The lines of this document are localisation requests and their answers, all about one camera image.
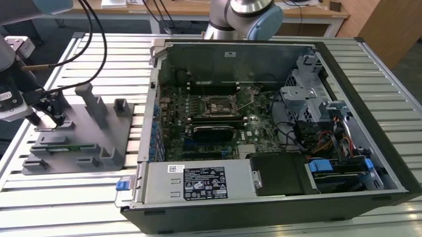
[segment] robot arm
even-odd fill
[[[274,0],[213,0],[207,40],[269,40],[284,20]]]
[[[55,15],[69,11],[73,6],[73,0],[7,0],[2,4],[0,24]],[[38,85],[34,74],[22,70],[23,66],[19,56],[0,35],[0,119],[14,121],[27,118],[37,124],[39,117],[34,113],[34,107],[61,124],[63,118],[59,116],[61,106],[57,105],[55,97],[63,94],[39,98],[38,95],[45,89]]]

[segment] floor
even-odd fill
[[[57,62],[62,56],[66,46],[75,32],[87,32],[89,26],[85,20],[66,20],[65,28],[59,28],[58,24],[51,19],[37,19],[31,22],[25,22],[7,27],[11,34],[27,35],[35,43],[43,44],[37,47],[31,56],[34,64],[47,64]],[[139,20],[103,20],[105,30],[107,33],[135,33],[150,34],[150,24],[147,21]],[[173,29],[177,34],[199,34],[207,28],[206,22],[177,22],[177,29]],[[418,99],[422,102],[422,42],[416,43],[401,63],[393,70],[393,73]],[[51,70],[37,72],[39,83],[45,84],[49,80]],[[12,139],[20,121],[12,123],[0,120],[0,138]],[[7,143],[0,142],[0,157],[7,149]]]

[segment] green circuit board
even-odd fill
[[[230,96],[190,95],[186,88],[163,87],[161,91],[162,124],[166,161],[240,159],[240,148],[256,152],[280,152],[282,144],[272,125],[269,107],[273,91],[241,86]],[[189,118],[241,116],[245,129],[236,129],[230,142],[197,144],[191,137]]]

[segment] open computer tower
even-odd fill
[[[147,234],[348,220],[421,186],[322,42],[159,39],[134,200]]]

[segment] sticker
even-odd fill
[[[8,92],[0,94],[0,101],[8,100],[10,98],[12,98],[12,92],[8,91]]]
[[[147,11],[129,11],[129,13],[147,14]]]
[[[225,52],[225,58],[236,58],[237,52]]]
[[[185,169],[183,184],[187,201],[229,198],[225,167]]]
[[[183,173],[183,169],[185,169],[185,165],[179,164],[179,165],[170,165],[167,168],[167,172],[169,173]]]

